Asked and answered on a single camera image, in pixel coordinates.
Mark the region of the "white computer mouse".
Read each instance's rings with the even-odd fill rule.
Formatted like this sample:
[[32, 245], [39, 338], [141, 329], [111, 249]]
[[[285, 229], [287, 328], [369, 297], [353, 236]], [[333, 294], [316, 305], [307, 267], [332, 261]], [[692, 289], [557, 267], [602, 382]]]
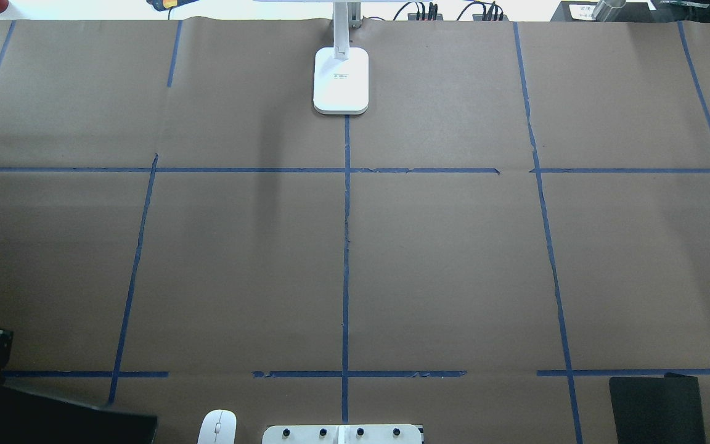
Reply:
[[198, 444], [233, 444], [237, 429], [237, 417], [233, 411], [216, 409], [209, 411], [202, 421]]

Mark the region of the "black mouse pad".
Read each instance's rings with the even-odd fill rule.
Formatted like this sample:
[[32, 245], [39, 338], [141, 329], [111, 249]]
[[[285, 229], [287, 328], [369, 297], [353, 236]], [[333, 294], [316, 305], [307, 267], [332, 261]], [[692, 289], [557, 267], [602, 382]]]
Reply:
[[705, 443], [698, 377], [614, 376], [608, 383], [619, 443]]

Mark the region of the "grey laptop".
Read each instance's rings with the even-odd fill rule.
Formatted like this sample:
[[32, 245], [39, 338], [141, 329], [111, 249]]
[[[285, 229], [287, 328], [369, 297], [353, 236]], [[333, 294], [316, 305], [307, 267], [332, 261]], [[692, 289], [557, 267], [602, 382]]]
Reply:
[[157, 429], [155, 415], [0, 388], [0, 443], [152, 443]]

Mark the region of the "white desk lamp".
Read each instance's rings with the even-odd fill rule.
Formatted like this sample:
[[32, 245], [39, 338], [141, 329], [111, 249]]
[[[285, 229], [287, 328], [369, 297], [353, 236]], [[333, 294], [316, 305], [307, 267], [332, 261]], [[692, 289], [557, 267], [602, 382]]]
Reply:
[[370, 59], [353, 47], [350, 30], [361, 27], [363, 1], [299, 1], [330, 4], [332, 45], [314, 56], [312, 104], [319, 115], [362, 115], [369, 107]]

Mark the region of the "far orange black usb hub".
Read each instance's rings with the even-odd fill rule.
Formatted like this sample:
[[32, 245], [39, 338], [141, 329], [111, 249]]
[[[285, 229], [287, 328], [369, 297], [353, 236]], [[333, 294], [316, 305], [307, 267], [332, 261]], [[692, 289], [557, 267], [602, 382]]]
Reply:
[[411, 22], [442, 22], [444, 17], [439, 10], [439, 3], [435, 2], [413, 2], [407, 3], [403, 8], [409, 5], [415, 6], [414, 12], [408, 12], [407, 20]]

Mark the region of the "orange black usb hub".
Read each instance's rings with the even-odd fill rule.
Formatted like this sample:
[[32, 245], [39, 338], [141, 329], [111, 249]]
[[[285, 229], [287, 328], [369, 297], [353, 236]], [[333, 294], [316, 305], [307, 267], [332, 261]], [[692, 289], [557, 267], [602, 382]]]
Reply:
[[496, 2], [472, 2], [470, 6], [481, 8], [481, 12], [474, 12], [471, 19], [474, 22], [507, 22], [509, 17]]
[[439, 10], [439, 3], [435, 2], [413, 2], [407, 3], [403, 8], [409, 5], [415, 6], [414, 12], [408, 12], [407, 20], [411, 22], [442, 22], [444, 17]]

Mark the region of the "near orange black usb hub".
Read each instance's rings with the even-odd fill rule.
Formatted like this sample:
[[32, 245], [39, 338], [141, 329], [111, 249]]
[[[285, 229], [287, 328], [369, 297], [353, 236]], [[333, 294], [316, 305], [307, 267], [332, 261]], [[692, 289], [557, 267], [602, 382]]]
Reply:
[[474, 22], [507, 22], [509, 17], [496, 2], [472, 2], [470, 6], [481, 8], [481, 12], [474, 12], [471, 19]]

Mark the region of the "dark blue patterned pouch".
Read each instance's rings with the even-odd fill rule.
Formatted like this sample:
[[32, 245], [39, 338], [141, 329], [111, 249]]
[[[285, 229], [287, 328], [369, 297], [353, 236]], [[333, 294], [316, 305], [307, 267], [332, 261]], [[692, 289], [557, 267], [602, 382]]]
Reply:
[[146, 0], [146, 3], [158, 12], [169, 11], [170, 9], [185, 6], [194, 2], [197, 2], [197, 0]]

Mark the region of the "black box under cylinder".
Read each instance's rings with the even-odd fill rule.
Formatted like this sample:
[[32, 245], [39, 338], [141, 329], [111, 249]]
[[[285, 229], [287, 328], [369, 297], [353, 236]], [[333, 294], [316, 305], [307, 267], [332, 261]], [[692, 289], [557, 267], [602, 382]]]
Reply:
[[561, 1], [550, 22], [653, 23], [647, 2]]

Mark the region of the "silver metal cylinder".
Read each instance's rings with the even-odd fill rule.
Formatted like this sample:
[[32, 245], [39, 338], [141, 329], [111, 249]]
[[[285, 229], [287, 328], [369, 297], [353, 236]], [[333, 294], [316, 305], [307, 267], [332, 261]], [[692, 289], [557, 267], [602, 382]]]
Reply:
[[618, 22], [626, 0], [599, 0], [595, 3], [590, 17], [595, 22]]

